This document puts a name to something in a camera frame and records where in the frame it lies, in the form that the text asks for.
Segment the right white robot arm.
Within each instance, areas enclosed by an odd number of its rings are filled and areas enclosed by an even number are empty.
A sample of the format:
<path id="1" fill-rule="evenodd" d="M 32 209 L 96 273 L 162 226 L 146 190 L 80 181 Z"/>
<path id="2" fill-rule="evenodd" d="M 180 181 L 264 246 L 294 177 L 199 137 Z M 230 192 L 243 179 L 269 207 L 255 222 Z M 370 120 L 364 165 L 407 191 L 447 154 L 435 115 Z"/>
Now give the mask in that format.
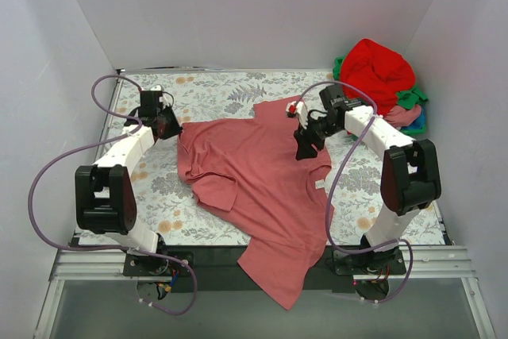
<path id="1" fill-rule="evenodd" d="M 432 141 L 415 140 L 386 122 L 375 101 L 358 91 L 358 98 L 347 97 L 347 83 L 319 82 L 324 111 L 314 118 L 302 98 L 287 104 L 288 117 L 298 119 L 294 131 L 297 160 L 317 157 L 325 139 L 341 131 L 356 136 L 356 144 L 365 144 L 383 162 L 380 194 L 383 205 L 374 225 L 365 233 L 359 249 L 335 250 L 358 256 L 368 273 L 386 267 L 386 252 L 398 247 L 406 227 L 441 196 L 437 150 Z"/>

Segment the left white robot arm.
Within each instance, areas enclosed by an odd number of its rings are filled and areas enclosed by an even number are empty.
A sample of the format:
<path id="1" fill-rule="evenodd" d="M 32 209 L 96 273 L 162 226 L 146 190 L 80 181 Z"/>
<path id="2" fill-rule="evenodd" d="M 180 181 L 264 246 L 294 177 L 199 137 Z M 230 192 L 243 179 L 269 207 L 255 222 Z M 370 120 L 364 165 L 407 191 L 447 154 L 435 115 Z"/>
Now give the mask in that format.
<path id="1" fill-rule="evenodd" d="M 163 274 L 169 265 L 160 239 L 137 218 L 131 175 L 144 154 L 157 141 L 177 137 L 183 128 L 171 104 L 172 96 L 160 86 L 140 93 L 140 105 L 129 113 L 122 133 L 91 166 L 75 172 L 78 227 L 105 235 L 119 245 L 144 251 L 141 265 L 151 275 Z"/>

